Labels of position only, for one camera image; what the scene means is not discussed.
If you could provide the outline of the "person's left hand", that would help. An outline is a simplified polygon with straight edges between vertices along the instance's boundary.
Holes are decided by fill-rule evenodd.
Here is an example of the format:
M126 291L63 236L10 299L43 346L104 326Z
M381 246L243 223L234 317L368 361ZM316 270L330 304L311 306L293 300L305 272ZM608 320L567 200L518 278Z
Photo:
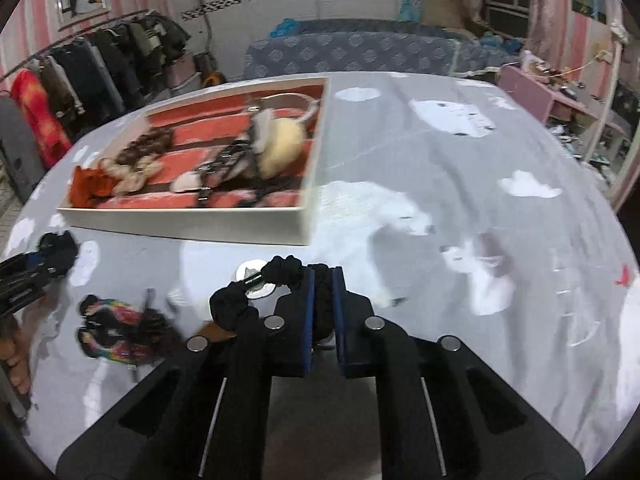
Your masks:
M29 393L32 386L28 350L28 341L19 328L11 336L1 338L0 358L9 367L9 381L19 394Z

